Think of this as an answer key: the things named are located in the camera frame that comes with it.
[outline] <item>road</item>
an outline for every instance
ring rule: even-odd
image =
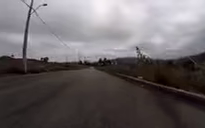
[[[205,107],[95,69],[0,78],[0,128],[205,128]]]

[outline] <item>grass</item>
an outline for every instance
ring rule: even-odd
[[[86,68],[84,65],[77,63],[45,63],[38,60],[28,60],[28,73],[41,73],[60,70],[76,70]],[[21,59],[0,58],[0,75],[5,74],[24,74]]]
[[[98,69],[121,73],[186,91],[205,94],[205,71],[168,65],[106,66]]]

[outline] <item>cloudy sky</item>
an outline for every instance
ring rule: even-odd
[[[153,58],[205,51],[205,0],[35,0],[35,7],[44,2],[40,16],[71,49],[33,15],[28,57],[135,56],[135,46]],[[27,11],[21,0],[0,0],[0,56],[22,56]]]

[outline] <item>utility pole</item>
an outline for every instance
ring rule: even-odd
[[[33,13],[36,13],[36,10],[38,10],[42,6],[47,6],[47,4],[41,4],[36,9],[33,8],[34,0],[31,0],[30,5],[28,5],[25,1],[23,1],[27,7],[29,8],[28,14],[27,14],[27,20],[24,30],[24,39],[23,39],[23,67],[24,67],[24,73],[27,73],[27,43],[28,43],[28,34],[29,34],[29,26],[30,26],[30,18]]]

